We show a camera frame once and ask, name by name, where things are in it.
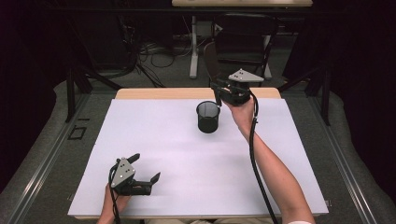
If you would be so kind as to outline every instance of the white paper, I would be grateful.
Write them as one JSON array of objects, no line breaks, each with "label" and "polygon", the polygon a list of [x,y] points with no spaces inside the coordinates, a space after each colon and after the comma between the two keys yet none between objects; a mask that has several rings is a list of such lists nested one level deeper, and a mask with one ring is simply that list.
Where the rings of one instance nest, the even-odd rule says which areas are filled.
[{"label": "white paper", "polygon": [[[161,172],[160,180],[150,196],[134,196],[124,216],[268,216],[229,108],[221,108],[214,133],[199,131],[196,106],[204,100],[113,100],[68,215],[98,217],[109,169],[140,153],[134,179]],[[328,213],[286,102],[259,99],[259,106],[256,132],[296,176],[312,212]]]}]

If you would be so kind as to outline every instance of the hand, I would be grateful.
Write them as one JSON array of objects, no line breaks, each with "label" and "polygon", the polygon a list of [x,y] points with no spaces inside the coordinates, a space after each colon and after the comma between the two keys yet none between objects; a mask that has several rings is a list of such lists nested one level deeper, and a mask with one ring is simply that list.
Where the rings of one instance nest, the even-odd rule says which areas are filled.
[{"label": "hand", "polygon": [[253,121],[253,111],[254,111],[254,101],[250,98],[246,103],[242,105],[227,105],[231,113],[233,114],[233,120],[241,131],[242,135],[245,137],[249,136],[251,129],[251,122]]},{"label": "hand", "polygon": [[[122,210],[126,207],[129,200],[131,199],[131,196],[122,196],[122,195],[118,196],[116,192],[114,192],[114,197],[117,199],[117,207],[119,209],[119,212],[122,212]],[[111,199],[110,186],[107,184],[105,188],[105,199],[103,201],[102,213],[97,223],[112,224],[113,221],[114,221],[113,201]]]}]

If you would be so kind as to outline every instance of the robot end effector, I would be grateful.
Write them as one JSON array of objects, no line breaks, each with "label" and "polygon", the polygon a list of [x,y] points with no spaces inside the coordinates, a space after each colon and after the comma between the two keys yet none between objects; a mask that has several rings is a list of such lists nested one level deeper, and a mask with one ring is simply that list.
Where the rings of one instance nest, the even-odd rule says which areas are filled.
[{"label": "robot end effector", "polygon": [[131,165],[140,158],[140,154],[134,154],[129,159],[122,158],[111,168],[110,187],[119,195],[150,195],[152,186],[160,179],[160,174],[156,174],[150,181],[136,181],[134,179],[135,169]]},{"label": "robot end effector", "polygon": [[249,82],[263,82],[262,77],[253,75],[243,69],[228,76],[228,80],[218,79],[211,82],[210,88],[215,93],[216,104],[221,106],[221,100],[230,105],[242,105],[250,99]]}]

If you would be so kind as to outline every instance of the table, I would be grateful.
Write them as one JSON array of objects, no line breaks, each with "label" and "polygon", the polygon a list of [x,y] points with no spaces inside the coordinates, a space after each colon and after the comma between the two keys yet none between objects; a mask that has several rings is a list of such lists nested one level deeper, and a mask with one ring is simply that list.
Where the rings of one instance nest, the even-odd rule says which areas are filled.
[{"label": "table", "polygon": [[[172,0],[174,7],[311,7],[312,0]],[[196,17],[192,16],[191,21],[191,67],[190,78],[197,77],[198,68],[198,48],[196,33]],[[264,76],[271,79],[271,72],[265,67]]]},{"label": "table", "polygon": [[[328,213],[286,102],[275,88],[252,91],[261,106],[256,132],[266,133],[264,140],[299,180],[313,213]],[[140,153],[133,163],[136,180],[162,174],[151,195],[135,196],[122,217],[268,216],[248,145],[229,109],[221,108],[214,133],[198,130],[195,107],[204,100],[214,100],[209,88],[120,90],[107,111],[68,215],[99,217],[109,168],[117,158]]]}]

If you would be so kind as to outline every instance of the black device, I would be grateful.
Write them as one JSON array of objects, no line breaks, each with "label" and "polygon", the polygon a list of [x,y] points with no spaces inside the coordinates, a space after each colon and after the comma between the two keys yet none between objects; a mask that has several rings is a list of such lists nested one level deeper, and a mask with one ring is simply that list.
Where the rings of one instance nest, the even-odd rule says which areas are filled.
[{"label": "black device", "polygon": [[160,174],[156,174],[150,181],[137,181],[134,179],[136,170],[131,163],[139,160],[140,154],[136,153],[132,157],[125,159],[117,159],[116,164],[111,167],[108,175],[108,185],[110,186],[111,199],[113,201],[114,220],[117,224],[120,223],[120,214],[117,207],[117,195],[131,196],[131,195],[150,195],[152,186],[160,179]]},{"label": "black device", "polygon": [[263,82],[262,77],[253,75],[243,69],[228,76],[228,80],[218,79],[217,83],[210,83],[215,92],[216,104],[221,100],[230,105],[242,105],[250,99],[249,82]]}]

